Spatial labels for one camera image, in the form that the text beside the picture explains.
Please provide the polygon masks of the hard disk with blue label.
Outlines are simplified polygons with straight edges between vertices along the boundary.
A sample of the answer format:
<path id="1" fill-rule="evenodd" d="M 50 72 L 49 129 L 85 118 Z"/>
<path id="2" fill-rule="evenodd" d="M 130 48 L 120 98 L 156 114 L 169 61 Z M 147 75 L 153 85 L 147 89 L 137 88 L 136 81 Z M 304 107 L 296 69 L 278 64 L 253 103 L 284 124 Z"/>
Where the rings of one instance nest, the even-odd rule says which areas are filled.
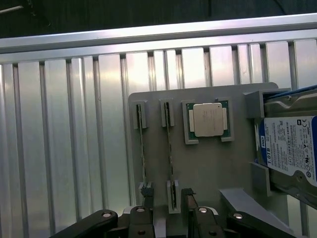
<path id="1" fill-rule="evenodd" d="M 275 190 L 317 210 L 317 85 L 264 94 L 262 108 L 258 163 Z"/>

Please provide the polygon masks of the green RAM stick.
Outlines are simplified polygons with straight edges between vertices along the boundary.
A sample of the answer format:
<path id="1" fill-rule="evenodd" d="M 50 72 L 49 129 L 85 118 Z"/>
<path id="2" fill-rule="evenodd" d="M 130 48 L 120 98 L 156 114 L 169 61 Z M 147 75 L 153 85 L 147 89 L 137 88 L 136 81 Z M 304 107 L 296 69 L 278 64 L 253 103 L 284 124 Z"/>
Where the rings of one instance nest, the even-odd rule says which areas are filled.
<path id="1" fill-rule="evenodd" d="M 165 112 L 165 124 L 166 124 L 166 134 L 167 134 L 167 144 L 168 144 L 168 163 L 169 163 L 169 184 L 170 184 L 170 196 L 171 196 L 171 210 L 172 212 L 177 212 L 178 202 L 176 197 L 176 185 L 174 179 L 174 168 L 173 168 L 173 158 L 172 158 L 172 141 L 171 141 L 171 127 L 174 126 L 171 117 L 171 107 L 170 102 L 166 101 L 163 103 Z"/>
<path id="2" fill-rule="evenodd" d="M 143 144 L 143 124 L 142 124 L 142 112 L 141 112 L 141 105 L 137 105 L 137 112 L 138 112 L 138 124 L 139 124 L 139 136 L 140 136 L 140 157 L 142 160 L 142 188 L 141 194 L 147 188 L 147 178 L 146 178 L 146 163 L 145 163 L 145 155 L 144 155 L 144 144 Z"/>

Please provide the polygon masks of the aluminium table frame rail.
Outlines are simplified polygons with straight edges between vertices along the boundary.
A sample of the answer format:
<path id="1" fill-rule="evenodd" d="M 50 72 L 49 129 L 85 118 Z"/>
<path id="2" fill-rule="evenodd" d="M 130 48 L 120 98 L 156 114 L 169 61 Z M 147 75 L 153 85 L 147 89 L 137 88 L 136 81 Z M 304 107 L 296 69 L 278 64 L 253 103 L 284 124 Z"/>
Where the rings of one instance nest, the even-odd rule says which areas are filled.
<path id="1" fill-rule="evenodd" d="M 165 24 L 3 38 L 0 54 L 314 28 L 317 28 L 317 13 Z"/>

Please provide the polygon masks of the grey parts rack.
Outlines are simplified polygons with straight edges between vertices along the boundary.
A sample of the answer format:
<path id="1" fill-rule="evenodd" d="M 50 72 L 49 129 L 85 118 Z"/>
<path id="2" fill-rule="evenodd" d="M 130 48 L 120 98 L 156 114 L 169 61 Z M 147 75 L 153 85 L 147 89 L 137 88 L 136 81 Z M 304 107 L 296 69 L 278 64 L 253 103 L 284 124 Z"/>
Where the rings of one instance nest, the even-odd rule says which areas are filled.
<path id="1" fill-rule="evenodd" d="M 182 189 L 194 191 L 199 206 L 217 213 L 225 225 L 230 212 L 246 212 L 283 231 L 294 233 L 258 202 L 255 187 L 269 191 L 268 169 L 255 163 L 259 152 L 254 118 L 263 115 L 264 94 L 277 93 L 275 83 L 133 93 L 128 98 L 129 158 L 133 166 L 136 194 L 143 203 L 142 160 L 137 105 L 141 105 L 147 187 L 154 189 L 155 238 L 188 238 L 187 215 Z M 169 101 L 172 158 L 177 212 L 171 210 L 168 144 L 163 103 Z M 230 136 L 189 138 L 187 103 L 228 102 Z"/>

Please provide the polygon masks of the silver CPU chip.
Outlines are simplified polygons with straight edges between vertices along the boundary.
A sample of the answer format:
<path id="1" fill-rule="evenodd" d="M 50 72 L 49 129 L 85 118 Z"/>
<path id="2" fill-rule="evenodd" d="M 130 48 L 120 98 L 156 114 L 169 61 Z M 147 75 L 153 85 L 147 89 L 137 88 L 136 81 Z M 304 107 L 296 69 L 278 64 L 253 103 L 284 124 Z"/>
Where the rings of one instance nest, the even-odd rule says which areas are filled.
<path id="1" fill-rule="evenodd" d="M 230 136 L 228 102 L 187 103 L 189 138 Z"/>

